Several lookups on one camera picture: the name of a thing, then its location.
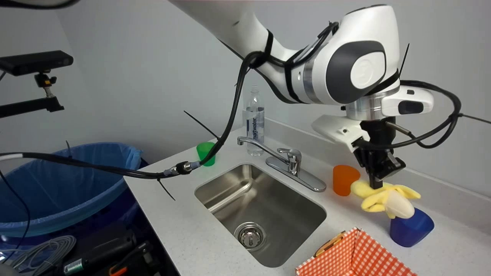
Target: stainless steel sink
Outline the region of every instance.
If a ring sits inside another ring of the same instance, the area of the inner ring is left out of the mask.
[[[283,266],[326,212],[255,166],[202,186],[197,198],[266,267]]]

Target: sink drain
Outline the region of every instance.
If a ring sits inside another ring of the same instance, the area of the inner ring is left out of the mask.
[[[254,221],[239,226],[234,235],[249,250],[259,249],[266,238],[263,227]]]

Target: green object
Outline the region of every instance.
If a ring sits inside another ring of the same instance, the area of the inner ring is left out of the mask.
[[[197,146],[197,152],[200,157],[200,161],[205,160],[208,157],[208,154],[212,151],[212,148],[216,146],[216,143],[200,143]],[[205,163],[206,168],[212,168],[216,164],[216,157],[212,157],[212,160],[209,160],[208,163]]]

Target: blue cup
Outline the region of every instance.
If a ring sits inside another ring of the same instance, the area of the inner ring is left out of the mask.
[[[403,247],[413,247],[415,244],[421,243],[433,229],[433,220],[426,212],[415,209],[415,215],[412,218],[395,218],[390,223],[390,238]]]

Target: countertop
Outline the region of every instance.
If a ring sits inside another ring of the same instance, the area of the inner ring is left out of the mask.
[[[266,166],[266,154],[260,158],[248,155],[246,148],[237,146],[237,137],[242,134],[245,134],[243,129],[231,134],[226,146],[217,157],[216,166],[200,168],[191,175],[162,181],[176,201],[170,198],[157,181],[127,178],[127,183],[146,214],[163,247],[168,250],[183,276],[294,276],[295,269],[312,258],[320,246],[337,237],[340,232],[354,227],[366,230],[418,275],[490,275],[490,232],[470,226],[466,221],[450,218],[449,214],[435,209],[438,204],[424,206],[424,203],[417,203],[417,207],[423,209],[435,220],[436,227],[418,246],[412,249],[401,247],[389,237],[390,220],[386,214],[364,214],[360,209],[361,200],[355,197],[341,198],[331,191],[329,180],[332,178],[332,166],[329,163],[305,154],[303,168],[329,184],[326,192],[317,194]],[[266,143],[274,149],[289,148],[274,138],[268,138]],[[196,149],[189,149],[151,164],[143,171],[162,172],[180,161],[196,160]],[[297,191],[324,207],[328,214],[326,221],[292,255],[292,258],[278,269],[262,266],[196,197],[199,187],[242,164],[260,168],[292,191]]]

